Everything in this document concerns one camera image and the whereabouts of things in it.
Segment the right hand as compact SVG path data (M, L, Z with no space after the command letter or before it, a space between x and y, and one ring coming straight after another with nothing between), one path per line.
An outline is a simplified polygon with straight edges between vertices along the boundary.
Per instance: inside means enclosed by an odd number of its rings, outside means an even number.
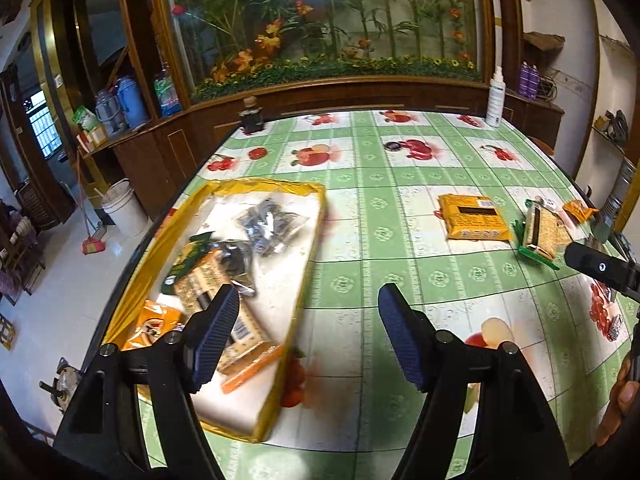
M631 359L626 354L618 371L616 383L610 392L610 402L596 432L596 445L603 446L620 428L620 424L628 415L632 402L639 391L639 383L628 378Z

